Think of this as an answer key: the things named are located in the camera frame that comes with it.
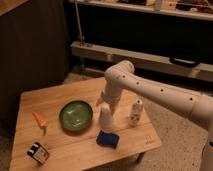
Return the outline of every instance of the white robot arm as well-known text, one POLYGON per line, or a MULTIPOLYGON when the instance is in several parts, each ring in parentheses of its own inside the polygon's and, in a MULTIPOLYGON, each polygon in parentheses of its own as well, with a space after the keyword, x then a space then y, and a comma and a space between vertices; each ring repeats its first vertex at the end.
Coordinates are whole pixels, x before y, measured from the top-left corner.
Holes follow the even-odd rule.
POLYGON ((133 73, 134 66, 129 61, 108 68, 105 72, 107 83, 101 98, 110 106, 116 106, 122 90, 127 89, 207 129, 209 136, 200 170, 213 170, 213 98, 196 91, 147 80, 133 73))

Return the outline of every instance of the wooden table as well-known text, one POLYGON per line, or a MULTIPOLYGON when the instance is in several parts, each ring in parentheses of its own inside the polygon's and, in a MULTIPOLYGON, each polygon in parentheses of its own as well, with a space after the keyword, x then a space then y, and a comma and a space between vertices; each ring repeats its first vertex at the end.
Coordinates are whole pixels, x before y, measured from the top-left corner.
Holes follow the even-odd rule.
POLYGON ((100 131, 100 107, 96 106, 96 101, 104 85, 104 78, 98 78, 24 92, 21 96, 10 170, 85 170, 159 147, 161 141, 146 112, 143 112, 138 126, 128 125, 131 104, 137 97, 126 90, 114 114, 113 132, 120 136, 117 148, 96 144, 100 131), (64 132, 59 122, 60 110, 72 100, 88 102, 94 112, 91 126, 79 135, 64 132), (45 136, 32 115, 34 111, 40 112, 48 122, 45 136), (49 159, 42 166, 26 154, 35 141, 43 144, 50 152, 49 159))
POLYGON ((28 0, 0 0, 0 16, 22 5, 28 0))

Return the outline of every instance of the dark wall panel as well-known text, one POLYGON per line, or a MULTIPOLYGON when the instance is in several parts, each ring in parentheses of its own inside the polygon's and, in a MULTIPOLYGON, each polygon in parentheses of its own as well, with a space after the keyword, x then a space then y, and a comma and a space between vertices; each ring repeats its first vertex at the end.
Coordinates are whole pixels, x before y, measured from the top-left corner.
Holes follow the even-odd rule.
POLYGON ((31 0, 0 17, 0 119, 15 127, 20 94, 61 83, 70 68, 60 0, 31 0))

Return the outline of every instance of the floor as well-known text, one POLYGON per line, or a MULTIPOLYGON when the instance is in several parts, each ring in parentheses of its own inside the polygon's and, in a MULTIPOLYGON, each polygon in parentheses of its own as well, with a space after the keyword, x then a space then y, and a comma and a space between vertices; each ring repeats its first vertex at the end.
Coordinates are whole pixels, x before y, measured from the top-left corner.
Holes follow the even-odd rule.
MULTIPOLYGON (((93 77, 75 71, 67 76, 64 84, 93 77)), ((163 145, 145 153, 140 164, 135 164, 137 156, 132 156, 90 171, 198 171, 207 132, 149 100, 144 99, 143 102, 163 145)), ((11 149, 12 139, 6 134, 0 134, 1 171, 9 168, 11 149)))

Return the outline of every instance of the white figurine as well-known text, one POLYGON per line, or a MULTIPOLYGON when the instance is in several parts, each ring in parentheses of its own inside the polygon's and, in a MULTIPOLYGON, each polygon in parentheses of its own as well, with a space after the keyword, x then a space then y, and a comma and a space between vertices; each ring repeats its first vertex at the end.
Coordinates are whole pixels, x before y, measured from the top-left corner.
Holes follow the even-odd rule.
POLYGON ((101 107, 99 115, 99 123, 103 131, 110 130, 113 126, 113 116, 108 104, 105 104, 101 107))
POLYGON ((143 101, 138 99, 136 103, 132 105, 131 113, 129 116, 129 125, 136 126, 140 120, 143 111, 143 101))

